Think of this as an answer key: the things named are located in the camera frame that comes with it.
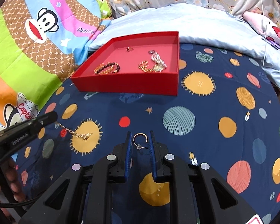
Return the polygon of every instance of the red tray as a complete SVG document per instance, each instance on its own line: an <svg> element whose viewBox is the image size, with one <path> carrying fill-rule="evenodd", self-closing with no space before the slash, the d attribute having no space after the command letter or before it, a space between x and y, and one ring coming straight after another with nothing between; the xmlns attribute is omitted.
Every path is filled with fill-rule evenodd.
<svg viewBox="0 0 280 224"><path fill-rule="evenodd" d="M149 50L155 50L167 64L160 73L145 73L138 68L148 61L155 63ZM116 74L95 75L101 63L117 62ZM178 91L179 36L177 31L153 32L113 38L91 55L71 76L80 92L143 93L177 96Z"/></svg>

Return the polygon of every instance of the pillow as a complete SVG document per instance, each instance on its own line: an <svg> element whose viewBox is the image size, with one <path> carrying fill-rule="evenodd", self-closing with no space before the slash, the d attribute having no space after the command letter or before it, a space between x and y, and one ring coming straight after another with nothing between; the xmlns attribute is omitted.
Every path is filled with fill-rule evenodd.
<svg viewBox="0 0 280 224"><path fill-rule="evenodd" d="M258 34L280 45L280 29L271 19L252 12L244 12L243 18Z"/></svg>

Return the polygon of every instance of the colorful striped blanket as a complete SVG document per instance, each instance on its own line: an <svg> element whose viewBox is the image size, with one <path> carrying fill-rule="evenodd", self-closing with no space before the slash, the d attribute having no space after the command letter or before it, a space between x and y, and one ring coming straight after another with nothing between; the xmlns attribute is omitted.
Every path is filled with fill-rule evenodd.
<svg viewBox="0 0 280 224"><path fill-rule="evenodd" d="M109 0L6 0L0 9L0 130L36 117L87 58Z"/></svg>

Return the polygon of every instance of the yellow sun pattern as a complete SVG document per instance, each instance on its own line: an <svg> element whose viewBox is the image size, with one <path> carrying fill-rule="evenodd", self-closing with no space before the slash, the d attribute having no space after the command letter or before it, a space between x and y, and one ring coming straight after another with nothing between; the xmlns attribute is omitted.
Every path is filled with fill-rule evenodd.
<svg viewBox="0 0 280 224"><path fill-rule="evenodd" d="M87 153L92 152L92 150L96 148L96 145L99 145L99 140L101 140L103 133L100 131L101 128L102 126L96 124L96 121L92 121L92 119L86 119L86 121L84 120L81 122L81 125L78 126L78 129L76 129L75 132L78 134L92 133L92 135L86 141L73 136L70 144L72 151L76 154L81 153L82 156L84 153L86 155Z"/></svg>
<svg viewBox="0 0 280 224"><path fill-rule="evenodd" d="M200 71L192 71L191 74L186 75L181 85L185 90L189 90L192 95L198 94L201 95L210 95L216 89L216 85L212 77L209 77L209 74L205 74Z"/></svg>

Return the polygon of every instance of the star pattern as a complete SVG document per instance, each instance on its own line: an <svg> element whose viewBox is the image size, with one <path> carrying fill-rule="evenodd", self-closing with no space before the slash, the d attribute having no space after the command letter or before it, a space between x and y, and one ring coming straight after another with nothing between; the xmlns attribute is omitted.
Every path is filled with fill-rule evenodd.
<svg viewBox="0 0 280 224"><path fill-rule="evenodd" d="M148 107L147 107L147 109L146 109L145 111L148 112L148 114L150 114L150 113L153 112L153 108L152 108L152 107L151 107L151 108L148 108Z"/></svg>

